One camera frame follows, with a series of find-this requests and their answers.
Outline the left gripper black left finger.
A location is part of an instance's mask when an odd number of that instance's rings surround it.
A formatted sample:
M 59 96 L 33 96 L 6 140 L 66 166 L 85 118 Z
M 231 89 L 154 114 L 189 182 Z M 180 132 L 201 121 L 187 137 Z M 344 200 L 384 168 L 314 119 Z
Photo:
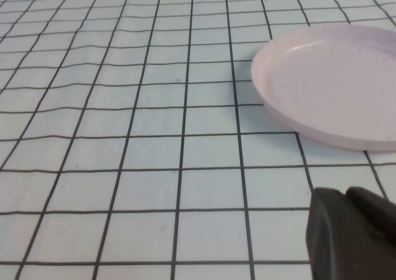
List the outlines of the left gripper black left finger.
M 395 246 L 345 194 L 312 192 L 306 228 L 312 278 L 395 279 Z

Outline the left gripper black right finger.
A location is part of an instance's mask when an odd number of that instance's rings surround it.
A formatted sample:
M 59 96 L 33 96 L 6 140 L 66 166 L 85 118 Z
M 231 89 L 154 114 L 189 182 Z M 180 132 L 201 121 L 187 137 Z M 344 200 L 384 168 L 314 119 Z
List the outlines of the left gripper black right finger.
M 395 204 L 362 187 L 350 187 L 346 197 L 395 246 Z

